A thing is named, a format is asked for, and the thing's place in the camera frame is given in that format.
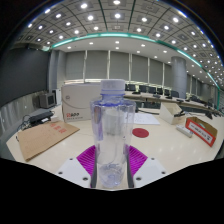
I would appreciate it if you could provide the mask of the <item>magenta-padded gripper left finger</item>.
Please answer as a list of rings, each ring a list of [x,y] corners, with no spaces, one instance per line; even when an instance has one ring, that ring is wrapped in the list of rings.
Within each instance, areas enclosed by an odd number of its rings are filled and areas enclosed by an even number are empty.
[[[69,158],[56,175],[84,188],[96,187],[95,147],[91,146],[75,158]]]

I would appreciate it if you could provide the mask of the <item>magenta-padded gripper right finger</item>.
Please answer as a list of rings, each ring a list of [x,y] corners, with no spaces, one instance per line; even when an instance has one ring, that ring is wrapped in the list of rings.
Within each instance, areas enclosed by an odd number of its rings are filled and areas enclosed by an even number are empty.
[[[127,157],[127,181],[129,188],[140,188],[166,176],[161,163],[147,157],[137,148],[131,146]]]

